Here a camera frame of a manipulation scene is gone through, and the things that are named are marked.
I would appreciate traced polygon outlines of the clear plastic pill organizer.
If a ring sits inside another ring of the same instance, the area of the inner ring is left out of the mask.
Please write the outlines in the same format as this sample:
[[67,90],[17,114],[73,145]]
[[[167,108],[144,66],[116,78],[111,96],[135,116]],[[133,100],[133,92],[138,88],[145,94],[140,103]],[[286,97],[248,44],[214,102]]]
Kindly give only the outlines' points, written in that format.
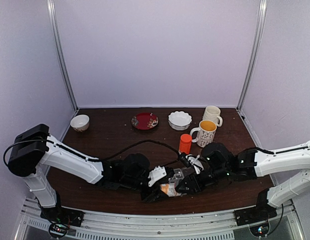
[[174,175],[168,179],[168,183],[175,183],[175,189],[178,193],[181,193],[181,182],[185,178],[184,172],[181,168],[173,168]]

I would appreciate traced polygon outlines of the grey lid vitamin bottle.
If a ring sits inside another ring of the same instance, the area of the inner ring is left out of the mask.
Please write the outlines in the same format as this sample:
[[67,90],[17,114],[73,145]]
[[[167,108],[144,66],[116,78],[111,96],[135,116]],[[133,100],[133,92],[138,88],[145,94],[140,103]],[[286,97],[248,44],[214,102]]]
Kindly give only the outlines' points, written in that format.
[[181,196],[181,193],[178,193],[175,189],[175,183],[165,183],[160,185],[160,189],[169,197],[178,197]]

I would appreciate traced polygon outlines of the orange pill bottle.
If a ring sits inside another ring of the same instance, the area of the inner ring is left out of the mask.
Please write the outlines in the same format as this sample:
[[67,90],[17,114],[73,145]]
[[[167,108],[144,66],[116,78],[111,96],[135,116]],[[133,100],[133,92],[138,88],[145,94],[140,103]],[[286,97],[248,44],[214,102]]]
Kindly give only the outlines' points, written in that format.
[[190,154],[190,149],[192,145],[192,136],[189,134],[182,134],[180,136],[180,142],[179,142],[179,153],[185,153]]

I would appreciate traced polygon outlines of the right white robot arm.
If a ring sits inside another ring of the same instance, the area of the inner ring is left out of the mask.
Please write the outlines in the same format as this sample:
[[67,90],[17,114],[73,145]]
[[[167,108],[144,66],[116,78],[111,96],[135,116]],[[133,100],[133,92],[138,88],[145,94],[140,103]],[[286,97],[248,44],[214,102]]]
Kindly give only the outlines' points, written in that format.
[[256,221],[263,220],[270,213],[270,207],[277,208],[310,190],[310,140],[274,150],[252,147],[237,155],[233,155],[224,144],[212,142],[202,149],[199,157],[181,154],[180,159],[195,171],[185,176],[176,187],[177,192],[188,195],[200,193],[226,177],[243,182],[297,170],[298,173],[285,182],[259,193],[257,204],[251,210]]

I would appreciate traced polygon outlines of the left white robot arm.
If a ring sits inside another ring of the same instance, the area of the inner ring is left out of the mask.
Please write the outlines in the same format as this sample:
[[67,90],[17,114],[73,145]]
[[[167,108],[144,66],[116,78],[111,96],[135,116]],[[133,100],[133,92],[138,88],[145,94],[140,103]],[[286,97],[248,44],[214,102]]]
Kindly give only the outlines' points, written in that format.
[[163,166],[149,170],[148,159],[131,154],[124,160],[109,161],[83,154],[57,140],[49,133],[49,127],[39,124],[15,138],[3,157],[9,171],[22,177],[47,214],[56,222],[62,222],[66,210],[59,205],[57,192],[49,184],[41,166],[47,165],[84,179],[99,187],[116,190],[120,187],[132,190],[150,190],[167,176]]

